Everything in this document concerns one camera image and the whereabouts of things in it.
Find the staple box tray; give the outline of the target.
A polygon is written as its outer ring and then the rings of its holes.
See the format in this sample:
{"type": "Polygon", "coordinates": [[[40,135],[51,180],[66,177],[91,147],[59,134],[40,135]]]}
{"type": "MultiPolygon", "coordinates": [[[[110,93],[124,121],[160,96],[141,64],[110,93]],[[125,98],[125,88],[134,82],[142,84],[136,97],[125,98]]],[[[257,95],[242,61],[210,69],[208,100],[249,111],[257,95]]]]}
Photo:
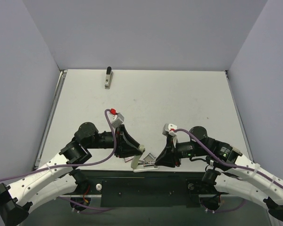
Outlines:
{"type": "Polygon", "coordinates": [[[144,158],[143,158],[143,161],[144,162],[153,162],[153,161],[155,161],[156,160],[156,157],[153,155],[153,154],[151,154],[151,153],[149,153],[148,155],[146,155],[144,158]]]}

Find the beige stapler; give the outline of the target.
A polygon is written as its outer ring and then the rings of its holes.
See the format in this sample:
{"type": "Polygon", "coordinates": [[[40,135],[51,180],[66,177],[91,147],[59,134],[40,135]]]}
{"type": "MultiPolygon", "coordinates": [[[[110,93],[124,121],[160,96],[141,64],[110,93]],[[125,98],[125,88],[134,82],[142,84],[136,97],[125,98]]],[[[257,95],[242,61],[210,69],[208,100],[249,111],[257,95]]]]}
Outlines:
{"type": "Polygon", "coordinates": [[[139,154],[137,156],[134,156],[131,162],[131,168],[134,173],[153,171],[159,169],[159,167],[155,165],[155,161],[153,162],[143,161],[142,155],[146,151],[144,145],[139,145],[138,150],[139,150],[139,154]]]}

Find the grey black stapler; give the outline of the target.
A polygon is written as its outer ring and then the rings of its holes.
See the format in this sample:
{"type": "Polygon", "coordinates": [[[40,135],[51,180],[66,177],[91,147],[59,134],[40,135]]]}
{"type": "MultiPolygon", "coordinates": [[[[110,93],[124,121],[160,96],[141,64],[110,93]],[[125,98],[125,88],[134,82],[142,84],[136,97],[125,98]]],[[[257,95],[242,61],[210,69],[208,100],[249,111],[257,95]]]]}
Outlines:
{"type": "Polygon", "coordinates": [[[105,78],[105,84],[104,84],[105,89],[110,89],[112,78],[113,78],[112,67],[108,66],[106,70],[106,78],[105,78]]]}

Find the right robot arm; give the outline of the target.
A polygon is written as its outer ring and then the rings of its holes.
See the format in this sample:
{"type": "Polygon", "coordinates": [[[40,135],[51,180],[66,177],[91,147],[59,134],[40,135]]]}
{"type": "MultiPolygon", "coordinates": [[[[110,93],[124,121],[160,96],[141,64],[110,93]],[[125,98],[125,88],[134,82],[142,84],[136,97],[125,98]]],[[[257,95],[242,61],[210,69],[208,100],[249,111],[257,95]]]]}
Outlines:
{"type": "Polygon", "coordinates": [[[283,179],[232,145],[209,137],[202,126],[185,130],[166,124],[162,133],[166,136],[166,146],[155,165],[175,168],[182,159],[195,161],[200,156],[210,166],[201,181],[205,192],[216,190],[252,201],[283,222],[283,179]]]}

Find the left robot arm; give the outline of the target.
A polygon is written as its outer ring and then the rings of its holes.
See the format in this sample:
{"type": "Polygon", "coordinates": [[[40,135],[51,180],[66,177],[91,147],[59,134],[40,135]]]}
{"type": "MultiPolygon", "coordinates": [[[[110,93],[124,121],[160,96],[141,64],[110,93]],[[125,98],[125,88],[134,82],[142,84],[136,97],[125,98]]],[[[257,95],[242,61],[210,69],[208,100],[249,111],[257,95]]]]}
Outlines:
{"type": "Polygon", "coordinates": [[[126,131],[124,124],[99,133],[91,122],[80,125],[72,140],[37,170],[18,176],[8,185],[0,183],[0,216],[6,226],[17,226],[44,203],[67,193],[82,194],[88,183],[78,167],[89,166],[90,149],[112,149],[111,156],[142,155],[145,148],[126,131]]]}

